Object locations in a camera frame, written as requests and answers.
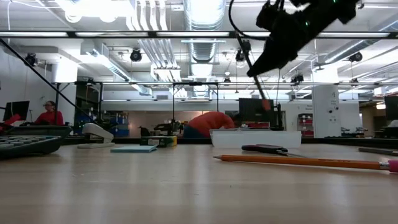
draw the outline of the person bending over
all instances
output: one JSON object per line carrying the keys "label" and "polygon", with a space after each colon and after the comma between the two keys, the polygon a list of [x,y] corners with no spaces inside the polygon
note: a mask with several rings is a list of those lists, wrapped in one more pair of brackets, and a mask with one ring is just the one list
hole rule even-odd
{"label": "person bending over", "polygon": [[53,101],[47,101],[44,104],[46,112],[40,114],[35,124],[40,125],[63,125],[63,117],[61,111],[57,111],[57,123],[55,123],[55,103]]}
{"label": "person bending over", "polygon": [[234,120],[221,112],[207,112],[193,118],[184,128],[184,138],[210,138],[211,129],[235,128],[238,125],[238,116]]}

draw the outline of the table surface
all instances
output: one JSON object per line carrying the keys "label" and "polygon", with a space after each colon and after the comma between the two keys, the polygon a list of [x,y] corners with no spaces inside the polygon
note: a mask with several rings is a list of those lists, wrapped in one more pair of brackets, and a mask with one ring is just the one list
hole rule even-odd
{"label": "table surface", "polygon": [[[302,145],[305,156],[387,161],[355,147]],[[150,154],[63,146],[0,161],[0,223],[395,223],[388,171],[222,162],[257,154],[179,145]]]}

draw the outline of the sticky note pad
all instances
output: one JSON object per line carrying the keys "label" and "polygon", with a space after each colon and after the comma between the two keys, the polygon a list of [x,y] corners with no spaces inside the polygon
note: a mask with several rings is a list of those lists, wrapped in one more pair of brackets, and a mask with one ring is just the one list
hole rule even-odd
{"label": "sticky note pad", "polygon": [[156,150],[156,146],[124,146],[111,149],[111,152],[152,152]]}

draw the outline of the white machine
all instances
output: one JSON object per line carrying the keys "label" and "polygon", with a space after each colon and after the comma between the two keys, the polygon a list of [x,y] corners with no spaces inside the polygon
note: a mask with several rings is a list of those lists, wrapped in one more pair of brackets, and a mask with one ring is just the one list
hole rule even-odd
{"label": "white machine", "polygon": [[104,143],[80,144],[77,146],[77,148],[79,149],[94,149],[99,147],[114,146],[114,143],[111,142],[113,140],[113,134],[105,131],[103,128],[99,127],[96,124],[85,124],[82,133],[101,137],[104,139]]}

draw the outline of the red shirt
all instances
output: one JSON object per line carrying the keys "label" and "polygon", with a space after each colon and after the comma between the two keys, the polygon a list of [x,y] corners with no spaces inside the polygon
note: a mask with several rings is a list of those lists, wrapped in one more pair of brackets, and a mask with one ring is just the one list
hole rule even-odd
{"label": "red shirt", "polygon": [[35,124],[40,124],[41,122],[46,121],[50,123],[50,125],[63,125],[63,117],[61,111],[57,112],[57,123],[55,124],[55,111],[52,112],[44,112],[40,114],[40,116],[35,121]]}
{"label": "red shirt", "polygon": [[195,128],[202,135],[207,138],[210,138],[210,130],[211,129],[219,129],[221,127],[224,128],[235,128],[233,120],[224,113],[221,112],[207,112],[203,115],[197,116],[193,118],[188,125],[191,128]]}

